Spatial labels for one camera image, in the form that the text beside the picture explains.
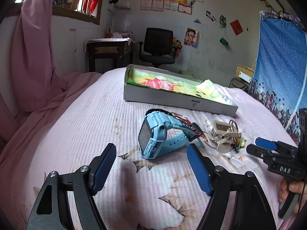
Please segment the mattress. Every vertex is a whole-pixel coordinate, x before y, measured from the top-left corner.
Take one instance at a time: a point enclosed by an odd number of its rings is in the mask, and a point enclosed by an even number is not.
[[[104,188],[94,197],[107,229],[196,229],[209,197],[201,191],[186,156],[186,147],[155,160],[142,159],[138,152],[138,133],[145,113],[151,108],[176,112],[205,127],[208,121],[233,119],[239,131],[254,143],[257,137],[294,145],[279,121],[261,103],[240,89],[216,86],[239,108],[234,118],[181,108],[123,100],[125,69],[105,73],[77,98],[52,128],[38,142],[32,160],[22,160],[12,173],[28,168],[27,175],[11,191],[16,210],[15,227],[25,229],[32,206],[44,178],[52,170],[60,174],[74,172],[102,153],[108,143],[117,147],[117,157]],[[267,196],[277,228],[283,221],[277,217],[281,176],[267,171],[262,160],[241,150],[243,167],[236,168],[223,156],[214,156],[200,148],[215,165],[229,172],[253,171]],[[22,200],[14,200],[21,193]],[[81,230],[73,193],[69,192],[71,214],[76,230]],[[234,205],[231,192],[221,229],[228,229]]]

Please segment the chair seat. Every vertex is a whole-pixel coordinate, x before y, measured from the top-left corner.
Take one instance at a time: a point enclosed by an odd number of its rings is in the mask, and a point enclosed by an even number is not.
[[[157,63],[157,64],[174,64],[175,60],[172,57],[141,55],[141,61]]]

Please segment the screw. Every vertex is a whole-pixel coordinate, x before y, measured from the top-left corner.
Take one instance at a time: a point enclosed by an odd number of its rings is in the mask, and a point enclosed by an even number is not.
[[[248,177],[254,177],[255,176],[255,174],[253,172],[251,172],[251,171],[246,172],[246,175]]]
[[[82,166],[82,167],[80,168],[80,171],[81,171],[81,172],[86,172],[86,171],[88,171],[88,166],[86,166],[86,165]]]
[[[50,177],[55,177],[56,176],[56,171],[51,171],[50,174],[51,174]]]
[[[224,168],[222,167],[222,166],[215,166],[215,170],[217,171],[217,172],[222,172],[223,170],[224,170]]]

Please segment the blue curtain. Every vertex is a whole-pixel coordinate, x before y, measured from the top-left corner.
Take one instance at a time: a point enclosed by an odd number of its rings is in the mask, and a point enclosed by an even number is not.
[[[299,140],[296,107],[302,89],[305,91],[298,108],[307,107],[307,87],[303,87],[306,62],[306,37],[300,27],[281,19],[261,19],[257,66],[249,94],[284,127],[290,124],[286,130],[294,141]]]

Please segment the window frame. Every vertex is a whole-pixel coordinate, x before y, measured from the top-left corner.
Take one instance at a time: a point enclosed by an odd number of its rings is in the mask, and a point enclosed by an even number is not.
[[[4,17],[9,17],[9,16],[18,16],[20,15],[21,12],[21,3],[14,3],[10,6],[10,8],[7,10],[5,13]],[[60,7],[56,5],[52,5],[52,15],[53,16],[62,16],[62,17],[68,17],[71,19],[76,19],[80,21],[85,21],[85,22],[91,22],[96,25],[100,25],[100,16],[101,16],[101,7],[102,7],[102,0],[99,0],[97,4],[97,16],[92,17],[87,14],[71,10],[65,7]]]

